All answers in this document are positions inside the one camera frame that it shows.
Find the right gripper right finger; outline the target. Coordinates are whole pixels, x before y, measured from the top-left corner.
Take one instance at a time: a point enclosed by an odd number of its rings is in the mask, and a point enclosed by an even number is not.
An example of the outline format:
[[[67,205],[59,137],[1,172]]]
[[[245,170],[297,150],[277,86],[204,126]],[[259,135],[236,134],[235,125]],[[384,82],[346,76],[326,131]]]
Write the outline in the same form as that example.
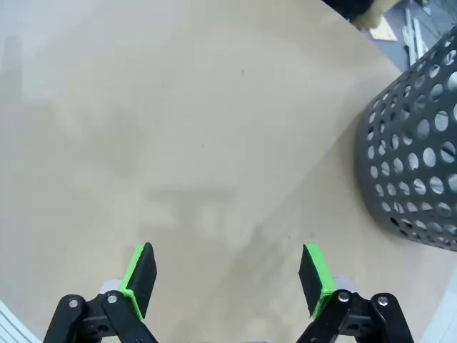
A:
[[[340,336],[356,342],[413,341],[397,298],[378,293],[364,299],[337,288],[318,245],[303,245],[298,275],[313,319],[299,342],[335,342]]]

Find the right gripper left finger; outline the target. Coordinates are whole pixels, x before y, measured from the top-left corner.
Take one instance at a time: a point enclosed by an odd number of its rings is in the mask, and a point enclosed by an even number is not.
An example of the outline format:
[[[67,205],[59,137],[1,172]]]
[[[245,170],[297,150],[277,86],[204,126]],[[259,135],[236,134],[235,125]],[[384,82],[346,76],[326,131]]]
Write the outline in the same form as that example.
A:
[[[156,281],[157,269],[151,243],[137,246],[124,278],[116,289],[87,301],[67,294],[56,306],[45,342],[155,342],[143,323]]]

